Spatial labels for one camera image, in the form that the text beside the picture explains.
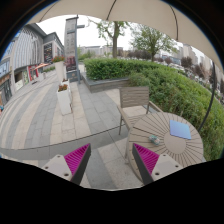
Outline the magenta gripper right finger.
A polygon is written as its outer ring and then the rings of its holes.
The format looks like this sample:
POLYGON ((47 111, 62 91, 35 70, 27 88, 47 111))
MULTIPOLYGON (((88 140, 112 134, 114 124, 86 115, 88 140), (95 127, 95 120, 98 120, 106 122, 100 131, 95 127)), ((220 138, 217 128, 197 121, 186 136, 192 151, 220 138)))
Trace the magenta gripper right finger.
POLYGON ((132 154, 144 185, 148 185, 182 169, 182 166, 168 154, 163 153, 159 155, 136 143, 133 144, 132 154))

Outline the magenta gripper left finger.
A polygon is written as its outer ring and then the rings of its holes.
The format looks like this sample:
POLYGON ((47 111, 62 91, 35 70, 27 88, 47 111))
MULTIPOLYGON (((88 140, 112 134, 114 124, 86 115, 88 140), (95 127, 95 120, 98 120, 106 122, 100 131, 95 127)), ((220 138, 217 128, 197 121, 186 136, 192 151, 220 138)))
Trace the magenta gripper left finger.
POLYGON ((79 185, 82 181, 90 155, 91 144, 86 144, 65 156, 57 154, 42 169, 79 185))

